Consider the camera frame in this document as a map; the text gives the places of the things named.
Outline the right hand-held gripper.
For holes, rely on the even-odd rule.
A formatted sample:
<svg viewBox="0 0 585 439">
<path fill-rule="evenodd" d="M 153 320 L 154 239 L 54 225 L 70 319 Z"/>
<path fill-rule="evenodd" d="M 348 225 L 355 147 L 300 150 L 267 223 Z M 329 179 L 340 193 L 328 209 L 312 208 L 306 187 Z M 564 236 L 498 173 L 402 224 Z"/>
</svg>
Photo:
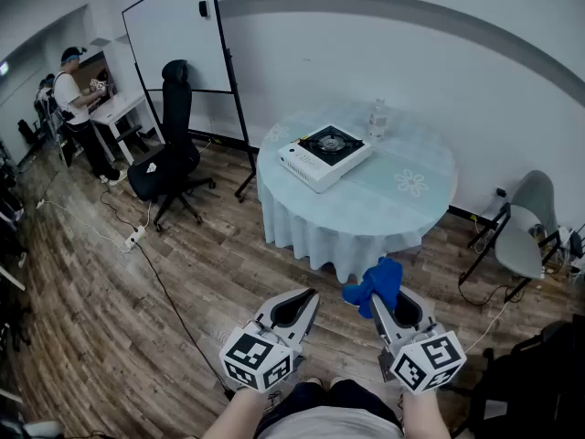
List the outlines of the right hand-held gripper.
<svg viewBox="0 0 585 439">
<path fill-rule="evenodd" d="M 428 302 L 401 286 L 392 313 L 377 294 L 369 307 L 376 330 L 385 343 L 378 363 L 385 382 L 397 380 L 412 394 L 438 389 L 451 381 L 466 362 L 455 333 L 446 331 Z M 406 334 L 402 329 L 414 329 Z"/>
</svg>

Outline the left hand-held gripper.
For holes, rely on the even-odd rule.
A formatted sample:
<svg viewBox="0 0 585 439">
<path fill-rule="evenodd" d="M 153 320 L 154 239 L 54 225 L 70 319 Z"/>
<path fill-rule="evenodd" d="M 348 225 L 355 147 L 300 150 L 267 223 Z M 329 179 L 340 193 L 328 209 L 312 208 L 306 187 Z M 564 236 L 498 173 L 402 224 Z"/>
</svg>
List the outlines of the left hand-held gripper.
<svg viewBox="0 0 585 439">
<path fill-rule="evenodd" d="M 254 320 L 236 327 L 220 350 L 226 375 L 240 386 L 267 392 L 286 380 L 302 361 L 303 338 L 319 307 L 314 289 L 292 290 L 267 300 Z"/>
</svg>

